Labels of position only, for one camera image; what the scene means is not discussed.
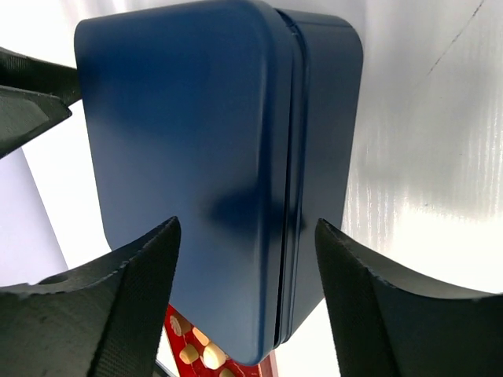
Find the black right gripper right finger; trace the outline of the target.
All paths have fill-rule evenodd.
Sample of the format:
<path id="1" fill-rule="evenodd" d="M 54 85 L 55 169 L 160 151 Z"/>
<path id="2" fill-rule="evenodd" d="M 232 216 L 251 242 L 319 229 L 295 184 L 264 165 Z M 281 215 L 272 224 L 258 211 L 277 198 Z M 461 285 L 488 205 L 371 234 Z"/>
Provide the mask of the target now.
<path id="1" fill-rule="evenodd" d="M 425 276 L 324 219 L 315 246 L 341 375 L 501 375 L 500 294 Z"/>

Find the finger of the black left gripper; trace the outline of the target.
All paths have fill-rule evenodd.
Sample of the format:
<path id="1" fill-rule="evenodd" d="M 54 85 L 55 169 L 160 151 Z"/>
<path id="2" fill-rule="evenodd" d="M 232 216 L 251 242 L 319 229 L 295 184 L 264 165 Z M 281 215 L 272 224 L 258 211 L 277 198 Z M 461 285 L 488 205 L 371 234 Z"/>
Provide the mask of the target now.
<path id="1" fill-rule="evenodd" d="M 1 86 L 1 158 L 71 115 L 59 97 Z"/>
<path id="2" fill-rule="evenodd" d="M 58 97 L 70 106 L 82 99 L 75 68 L 1 48 L 1 85 Z"/>

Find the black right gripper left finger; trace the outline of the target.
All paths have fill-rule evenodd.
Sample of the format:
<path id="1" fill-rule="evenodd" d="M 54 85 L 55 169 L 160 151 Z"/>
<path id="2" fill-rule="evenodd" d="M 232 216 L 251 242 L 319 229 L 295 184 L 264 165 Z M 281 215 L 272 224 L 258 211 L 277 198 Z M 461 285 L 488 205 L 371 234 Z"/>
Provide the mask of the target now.
<path id="1" fill-rule="evenodd" d="M 3 287 L 2 375 L 153 375 L 180 242 L 169 218 L 77 268 Z"/>

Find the blue tin lid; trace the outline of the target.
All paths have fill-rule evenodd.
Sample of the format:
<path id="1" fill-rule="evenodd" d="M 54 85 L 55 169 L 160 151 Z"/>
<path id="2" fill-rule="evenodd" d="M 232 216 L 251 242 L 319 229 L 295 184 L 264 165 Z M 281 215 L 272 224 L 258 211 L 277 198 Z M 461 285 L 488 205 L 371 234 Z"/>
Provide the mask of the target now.
<path id="1" fill-rule="evenodd" d="M 275 343 L 292 36 L 261 1 L 82 20 L 75 58 L 105 237 L 175 216 L 170 303 L 241 364 Z"/>

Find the blue chocolate tin box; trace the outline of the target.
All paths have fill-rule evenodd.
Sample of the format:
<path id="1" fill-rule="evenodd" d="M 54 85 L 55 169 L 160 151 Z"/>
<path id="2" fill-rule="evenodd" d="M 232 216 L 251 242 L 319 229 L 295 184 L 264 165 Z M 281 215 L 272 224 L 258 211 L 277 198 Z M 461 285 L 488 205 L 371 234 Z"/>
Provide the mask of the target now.
<path id="1" fill-rule="evenodd" d="M 364 60 L 358 33 L 345 20 L 279 13 L 292 33 L 294 61 L 275 346 L 323 297 L 314 233 L 321 218 L 343 220 Z"/>

